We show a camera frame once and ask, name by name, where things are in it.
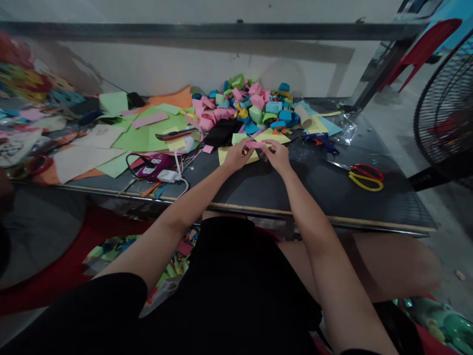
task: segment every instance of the glue gun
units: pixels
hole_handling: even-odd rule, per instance
[[[328,133],[313,133],[309,135],[305,135],[303,137],[304,141],[306,142],[312,142],[315,141],[316,145],[323,145],[327,152],[332,153],[333,155],[338,155],[339,152],[335,148],[334,143],[329,140],[329,134]]]

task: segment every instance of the red chair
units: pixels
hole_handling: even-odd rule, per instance
[[[87,266],[82,262],[93,248],[109,238],[143,234],[149,227],[147,222],[90,207],[79,235],[59,259],[28,280],[0,291],[0,316],[49,306],[92,278],[83,274]]]
[[[379,88],[382,91],[386,85],[391,85],[394,80],[411,64],[414,65],[412,73],[409,75],[405,83],[399,89],[399,92],[410,82],[414,75],[419,69],[425,64],[427,59],[436,51],[436,49],[449,38],[462,24],[460,19],[450,19],[440,21],[430,28],[425,34],[417,41],[414,47],[409,53],[404,55],[402,59],[394,67],[393,71]]]

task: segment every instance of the fan grille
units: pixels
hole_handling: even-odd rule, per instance
[[[473,163],[472,34],[457,45],[429,80],[414,116],[414,134],[424,157],[445,177],[468,188],[473,188],[473,176],[455,179],[451,169],[438,164],[453,157],[455,165]]]

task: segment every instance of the gray floor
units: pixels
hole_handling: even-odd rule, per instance
[[[414,141],[413,119],[419,97],[436,65],[424,65],[401,93],[406,70],[391,87],[377,93],[363,111],[407,177],[429,166]],[[360,83],[356,93],[361,93]],[[473,319],[473,193],[455,183],[419,192],[419,197],[438,226],[438,232],[422,241],[435,250],[444,270],[444,282],[434,296]],[[467,279],[455,276],[460,270]]]

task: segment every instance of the white wall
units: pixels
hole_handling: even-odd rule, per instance
[[[401,0],[3,0],[7,21],[85,23],[391,22]],[[89,92],[159,95],[186,84],[206,92],[240,72],[306,97],[351,96],[377,41],[115,40],[30,41],[38,58]]]

